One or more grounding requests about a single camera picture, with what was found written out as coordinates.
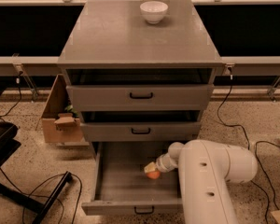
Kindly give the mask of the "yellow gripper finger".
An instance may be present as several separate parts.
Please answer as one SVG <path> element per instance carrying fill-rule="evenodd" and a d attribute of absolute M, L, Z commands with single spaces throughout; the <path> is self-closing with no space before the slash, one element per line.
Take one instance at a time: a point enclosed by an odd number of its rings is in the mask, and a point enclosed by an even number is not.
<path fill-rule="evenodd" d="M 157 165 L 154 161 L 152 161 L 151 163 L 149 163 L 144 167 L 144 172 L 146 174 L 156 172 L 156 171 L 157 171 Z"/>

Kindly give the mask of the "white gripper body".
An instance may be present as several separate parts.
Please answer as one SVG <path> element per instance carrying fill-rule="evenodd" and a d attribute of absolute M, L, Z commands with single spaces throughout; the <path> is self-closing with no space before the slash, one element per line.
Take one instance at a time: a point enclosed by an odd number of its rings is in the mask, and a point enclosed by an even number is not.
<path fill-rule="evenodd" d="M 156 167 L 161 173 L 168 173 L 178 167 L 177 161 L 168 153 L 160 155 L 156 159 Z"/>

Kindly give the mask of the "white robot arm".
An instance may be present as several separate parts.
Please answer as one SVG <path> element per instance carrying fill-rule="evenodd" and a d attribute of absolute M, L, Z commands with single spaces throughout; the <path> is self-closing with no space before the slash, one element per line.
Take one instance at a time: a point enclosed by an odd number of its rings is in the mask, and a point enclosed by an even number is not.
<path fill-rule="evenodd" d="M 185 224 L 238 224 L 227 185 L 255 177 L 258 164 L 250 150 L 201 139 L 174 142 L 144 172 L 156 179 L 174 169 Z"/>

